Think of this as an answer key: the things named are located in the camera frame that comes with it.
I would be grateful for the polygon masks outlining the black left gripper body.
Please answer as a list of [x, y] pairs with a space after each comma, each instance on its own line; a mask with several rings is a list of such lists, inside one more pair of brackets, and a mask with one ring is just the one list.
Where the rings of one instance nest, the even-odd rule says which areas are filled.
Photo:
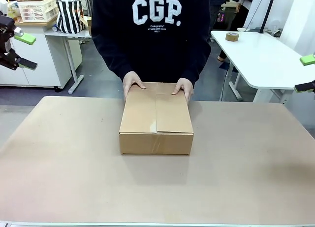
[[1, 36], [0, 37], [0, 52], [3, 54], [8, 53], [10, 49], [11, 49], [10, 38]]

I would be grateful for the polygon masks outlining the person's right hand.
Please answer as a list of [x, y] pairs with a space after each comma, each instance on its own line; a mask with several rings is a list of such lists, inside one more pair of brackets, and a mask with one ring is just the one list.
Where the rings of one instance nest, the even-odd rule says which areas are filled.
[[137, 73], [134, 71], [130, 71], [123, 78], [124, 100], [126, 100], [128, 92], [133, 84], [138, 85], [138, 87], [140, 87], [141, 89], [146, 89], [145, 85], [142, 83]]

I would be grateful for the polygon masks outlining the person's left hand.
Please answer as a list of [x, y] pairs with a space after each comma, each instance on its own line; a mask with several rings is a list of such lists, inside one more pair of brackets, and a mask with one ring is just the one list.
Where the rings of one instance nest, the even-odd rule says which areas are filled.
[[193, 84], [186, 78], [180, 78], [175, 86], [172, 95], [176, 95], [180, 90], [184, 92], [187, 104], [193, 95]]

